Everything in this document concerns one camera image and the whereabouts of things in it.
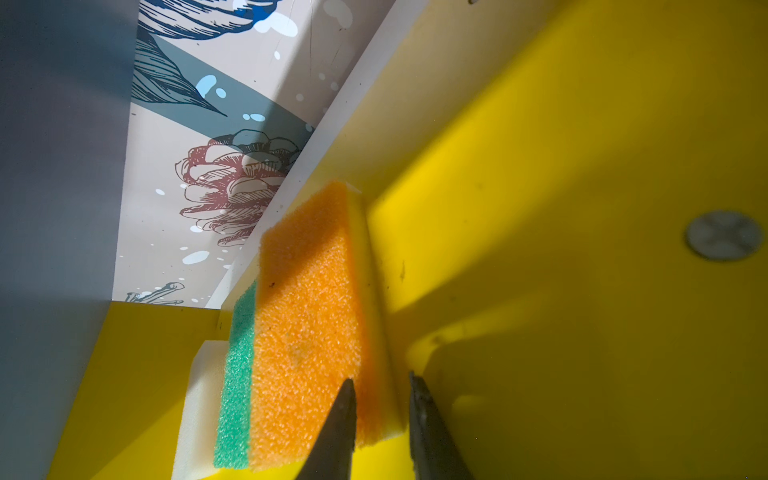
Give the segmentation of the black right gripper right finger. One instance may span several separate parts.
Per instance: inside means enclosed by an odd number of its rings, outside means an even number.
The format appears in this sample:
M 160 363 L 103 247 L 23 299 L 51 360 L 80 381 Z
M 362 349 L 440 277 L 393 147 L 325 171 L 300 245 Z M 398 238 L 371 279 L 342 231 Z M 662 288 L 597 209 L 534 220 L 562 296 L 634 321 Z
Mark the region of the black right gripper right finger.
M 425 380 L 409 372 L 409 445 L 416 479 L 473 479 Z

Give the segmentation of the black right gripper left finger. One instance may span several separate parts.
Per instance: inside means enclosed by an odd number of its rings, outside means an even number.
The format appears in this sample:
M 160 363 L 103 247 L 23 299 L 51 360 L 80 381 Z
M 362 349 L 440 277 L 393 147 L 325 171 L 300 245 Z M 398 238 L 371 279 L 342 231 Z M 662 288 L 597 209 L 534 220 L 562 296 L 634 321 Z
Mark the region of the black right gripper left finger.
M 357 402 L 345 379 L 296 480 L 350 480 L 355 450 Z

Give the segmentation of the green scouring sponge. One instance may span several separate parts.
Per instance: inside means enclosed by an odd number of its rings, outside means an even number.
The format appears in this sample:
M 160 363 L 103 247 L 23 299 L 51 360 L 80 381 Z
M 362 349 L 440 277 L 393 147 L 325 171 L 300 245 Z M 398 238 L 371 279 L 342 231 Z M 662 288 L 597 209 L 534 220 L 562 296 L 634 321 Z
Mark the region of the green scouring sponge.
M 213 456 L 217 469 L 248 467 L 256 290 L 254 282 L 233 309 Z

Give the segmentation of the pale pink sponge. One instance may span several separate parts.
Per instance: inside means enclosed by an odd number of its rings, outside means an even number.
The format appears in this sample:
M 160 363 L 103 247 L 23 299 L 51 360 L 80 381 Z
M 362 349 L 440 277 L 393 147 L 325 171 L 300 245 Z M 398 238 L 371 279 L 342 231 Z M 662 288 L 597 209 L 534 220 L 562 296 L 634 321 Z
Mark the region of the pale pink sponge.
M 193 359 L 172 480 L 205 479 L 217 472 L 213 461 L 228 347 L 227 341 L 206 340 Z

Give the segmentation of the orange scouring sponge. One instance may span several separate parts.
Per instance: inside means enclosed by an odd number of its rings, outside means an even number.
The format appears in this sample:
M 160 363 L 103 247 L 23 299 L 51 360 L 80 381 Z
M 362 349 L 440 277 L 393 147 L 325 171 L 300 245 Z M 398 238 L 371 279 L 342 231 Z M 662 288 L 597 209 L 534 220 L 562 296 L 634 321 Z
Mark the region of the orange scouring sponge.
M 403 420 L 360 193 L 334 181 L 261 239 L 249 467 L 304 460 L 344 381 L 356 393 L 356 440 L 396 437 Z

